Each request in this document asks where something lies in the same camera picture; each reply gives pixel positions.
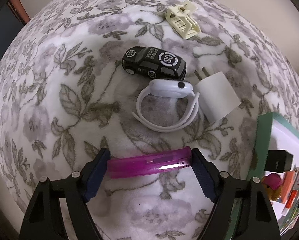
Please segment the white USB charger plug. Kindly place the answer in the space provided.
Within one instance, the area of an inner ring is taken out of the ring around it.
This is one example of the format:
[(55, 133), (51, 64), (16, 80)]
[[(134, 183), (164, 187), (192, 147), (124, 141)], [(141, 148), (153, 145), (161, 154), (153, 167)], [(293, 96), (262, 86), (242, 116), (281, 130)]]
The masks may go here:
[(230, 114), (241, 101), (223, 72), (208, 75), (207, 70), (202, 71), (205, 77), (194, 71), (199, 80), (194, 91), (200, 93), (199, 107), (209, 123), (213, 123)]

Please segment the white smart watch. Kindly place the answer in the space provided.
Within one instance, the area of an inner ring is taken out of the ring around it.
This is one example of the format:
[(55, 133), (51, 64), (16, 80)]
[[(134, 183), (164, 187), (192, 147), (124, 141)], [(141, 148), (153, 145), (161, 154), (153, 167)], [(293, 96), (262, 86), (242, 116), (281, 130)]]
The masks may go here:
[[(136, 101), (136, 112), (133, 112), (132, 115), (137, 121), (150, 130), (160, 133), (175, 132), (187, 127), (196, 118), (199, 112), (199, 96), (200, 93), (195, 93), (193, 91), (193, 86), (189, 82), (155, 79), (150, 81), (148, 86), (139, 93)], [(185, 113), (178, 122), (171, 126), (159, 126), (147, 120), (142, 114), (141, 105), (146, 97), (157, 99), (159, 103), (186, 99), (187, 107), (185, 109)]]

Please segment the pink hat puppy figure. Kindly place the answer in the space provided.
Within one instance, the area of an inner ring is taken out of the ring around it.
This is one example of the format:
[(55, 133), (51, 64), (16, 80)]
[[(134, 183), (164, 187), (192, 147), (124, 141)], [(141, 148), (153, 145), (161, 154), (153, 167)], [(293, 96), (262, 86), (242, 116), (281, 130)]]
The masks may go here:
[(281, 177), (276, 173), (271, 173), (264, 176), (261, 181), (269, 200), (277, 201), (282, 191)]

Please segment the purple translucent comb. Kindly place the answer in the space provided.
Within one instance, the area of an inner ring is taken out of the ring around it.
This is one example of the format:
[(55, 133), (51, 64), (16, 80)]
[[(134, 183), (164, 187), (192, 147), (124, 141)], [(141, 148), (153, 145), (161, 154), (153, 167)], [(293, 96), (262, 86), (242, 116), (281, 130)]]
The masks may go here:
[(187, 168), (191, 165), (191, 148), (165, 151), (137, 157), (110, 159), (108, 173), (112, 179), (133, 178)]

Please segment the black cube charger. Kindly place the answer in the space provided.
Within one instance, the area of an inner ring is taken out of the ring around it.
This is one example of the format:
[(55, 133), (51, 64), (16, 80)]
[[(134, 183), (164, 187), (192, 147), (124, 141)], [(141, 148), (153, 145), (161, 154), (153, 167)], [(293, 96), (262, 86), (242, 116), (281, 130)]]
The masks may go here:
[(291, 170), (293, 155), (286, 150), (269, 150), (264, 171), (283, 173)]

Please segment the cream hair claw clip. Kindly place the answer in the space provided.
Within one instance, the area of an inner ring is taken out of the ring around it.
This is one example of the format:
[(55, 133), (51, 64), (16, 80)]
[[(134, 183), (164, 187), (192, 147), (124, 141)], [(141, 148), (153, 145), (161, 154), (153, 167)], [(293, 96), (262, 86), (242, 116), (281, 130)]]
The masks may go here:
[(192, 17), (197, 9), (189, 0), (167, 7), (167, 22), (184, 40), (188, 40), (201, 32), (199, 24)]

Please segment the dark cabinet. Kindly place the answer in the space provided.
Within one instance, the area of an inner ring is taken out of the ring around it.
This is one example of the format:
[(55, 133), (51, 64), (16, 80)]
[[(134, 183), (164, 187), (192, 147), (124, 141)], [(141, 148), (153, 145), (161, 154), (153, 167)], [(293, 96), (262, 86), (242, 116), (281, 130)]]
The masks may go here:
[(9, 0), (0, 9), (0, 61), (25, 24), (30, 20), (20, 0)]

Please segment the teal white shallow box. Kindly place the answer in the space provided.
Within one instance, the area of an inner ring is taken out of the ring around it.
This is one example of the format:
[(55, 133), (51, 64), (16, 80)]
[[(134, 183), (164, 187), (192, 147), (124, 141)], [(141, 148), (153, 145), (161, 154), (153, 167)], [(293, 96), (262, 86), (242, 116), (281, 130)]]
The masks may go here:
[[(257, 120), (254, 150), (255, 153), (246, 177), (247, 179), (252, 177), (261, 179), (272, 173), (264, 171), (269, 150), (286, 150), (293, 155), (290, 171), (296, 170), (298, 172), (292, 188), (292, 190), (298, 191), (297, 197), (285, 217), (282, 216), (282, 210), (286, 203), (281, 203), (280, 198), (278, 198), (278, 201), (276, 202), (271, 202), (280, 229), (280, 234), (283, 236), (289, 229), (294, 227), (294, 224), (299, 217), (299, 208), (297, 207), (299, 201), (299, 132), (278, 113), (273, 112), (261, 115)], [(276, 173), (281, 177), (282, 181), (284, 173), (285, 172)]]

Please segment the floral grey white blanket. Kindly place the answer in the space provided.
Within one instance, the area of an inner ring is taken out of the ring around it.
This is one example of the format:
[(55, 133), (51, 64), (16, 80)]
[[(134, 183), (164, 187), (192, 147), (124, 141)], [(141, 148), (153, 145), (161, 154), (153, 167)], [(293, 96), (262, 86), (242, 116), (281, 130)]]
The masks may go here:
[[(53, 0), (18, 33), (0, 61), (0, 173), (21, 210), (43, 176), (67, 177), (103, 147), (112, 157), (198, 148), (245, 178), (257, 118), (276, 112), (299, 131), (299, 76), (266, 35), (214, 0), (189, 0), (201, 32), (184, 40), (167, 22), (186, 0)], [(221, 120), (202, 114), (173, 133), (132, 115), (149, 80), (121, 65), (131, 47), (161, 48), (194, 71), (223, 72), (241, 104)]]

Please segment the black toy car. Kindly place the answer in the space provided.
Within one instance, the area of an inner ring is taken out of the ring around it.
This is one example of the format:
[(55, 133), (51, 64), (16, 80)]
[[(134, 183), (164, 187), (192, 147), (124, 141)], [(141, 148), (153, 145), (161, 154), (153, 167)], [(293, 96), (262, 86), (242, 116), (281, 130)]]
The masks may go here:
[(183, 80), (186, 75), (186, 62), (181, 57), (155, 47), (129, 48), (122, 57), (122, 67), (129, 74), (150, 79)]

